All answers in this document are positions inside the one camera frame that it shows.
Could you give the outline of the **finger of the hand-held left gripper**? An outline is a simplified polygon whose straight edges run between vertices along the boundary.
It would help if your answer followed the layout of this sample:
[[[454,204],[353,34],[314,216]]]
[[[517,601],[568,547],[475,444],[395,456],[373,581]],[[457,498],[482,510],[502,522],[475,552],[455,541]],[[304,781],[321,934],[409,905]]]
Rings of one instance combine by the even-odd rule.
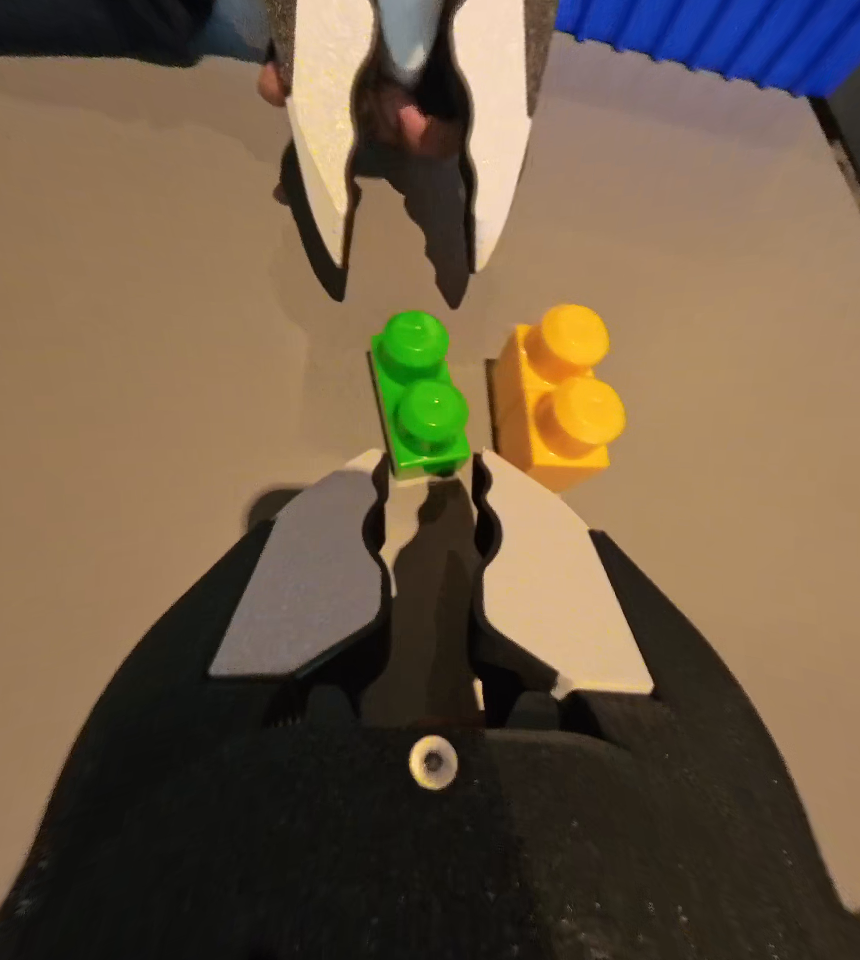
[[[464,156],[472,270],[479,273],[508,222],[532,128],[524,2],[460,2],[452,60],[469,107]]]
[[[285,85],[309,209],[327,254],[343,268],[355,201],[351,162],[364,79],[413,90],[441,29],[442,1],[285,4]]]

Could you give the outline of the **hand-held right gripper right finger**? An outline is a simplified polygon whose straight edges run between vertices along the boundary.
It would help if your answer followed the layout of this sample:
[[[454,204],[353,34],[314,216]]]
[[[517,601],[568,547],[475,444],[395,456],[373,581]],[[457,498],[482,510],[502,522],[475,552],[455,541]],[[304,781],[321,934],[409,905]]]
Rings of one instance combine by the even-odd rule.
[[[493,450],[472,471],[472,659],[525,689],[648,696],[654,689],[586,523]]]

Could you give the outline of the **blue ribbed plastic bin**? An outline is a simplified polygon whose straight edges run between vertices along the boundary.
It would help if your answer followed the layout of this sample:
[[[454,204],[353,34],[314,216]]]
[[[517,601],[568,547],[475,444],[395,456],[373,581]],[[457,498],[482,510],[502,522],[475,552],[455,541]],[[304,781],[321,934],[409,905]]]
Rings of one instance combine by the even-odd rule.
[[[560,1],[556,30],[796,97],[860,65],[860,1]]]

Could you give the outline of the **green two-stud block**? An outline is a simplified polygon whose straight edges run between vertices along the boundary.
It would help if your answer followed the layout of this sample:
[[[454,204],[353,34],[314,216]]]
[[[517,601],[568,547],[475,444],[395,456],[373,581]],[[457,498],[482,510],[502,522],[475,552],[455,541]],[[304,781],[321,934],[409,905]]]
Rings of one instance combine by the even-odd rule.
[[[396,479],[446,478],[471,457],[469,406],[448,365],[449,333],[420,310],[392,315],[368,354],[381,425]]]

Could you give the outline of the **person's left hand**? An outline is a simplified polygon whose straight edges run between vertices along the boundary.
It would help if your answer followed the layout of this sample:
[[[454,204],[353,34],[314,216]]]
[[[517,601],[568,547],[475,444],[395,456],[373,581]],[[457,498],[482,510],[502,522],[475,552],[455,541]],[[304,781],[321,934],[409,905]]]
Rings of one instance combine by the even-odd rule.
[[[460,121],[427,112],[415,92],[394,79],[377,76],[369,80],[356,106],[368,143],[432,160],[455,157],[463,148],[465,133]]]

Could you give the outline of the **person's left forearm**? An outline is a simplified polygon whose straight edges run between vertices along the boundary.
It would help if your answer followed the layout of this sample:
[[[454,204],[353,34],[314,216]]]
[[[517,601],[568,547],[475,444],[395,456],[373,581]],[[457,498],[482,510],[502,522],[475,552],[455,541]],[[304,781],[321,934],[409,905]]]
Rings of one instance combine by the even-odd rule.
[[[206,56],[262,64],[273,51],[259,2],[0,1],[0,56],[191,66]]]

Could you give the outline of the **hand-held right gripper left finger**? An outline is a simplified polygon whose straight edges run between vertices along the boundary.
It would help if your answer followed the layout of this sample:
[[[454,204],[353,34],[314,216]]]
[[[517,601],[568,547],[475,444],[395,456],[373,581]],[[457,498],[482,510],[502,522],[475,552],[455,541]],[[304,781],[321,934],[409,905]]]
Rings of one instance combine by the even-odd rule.
[[[209,667],[216,679],[298,679],[375,637],[390,602],[388,457],[372,448],[279,511]]]

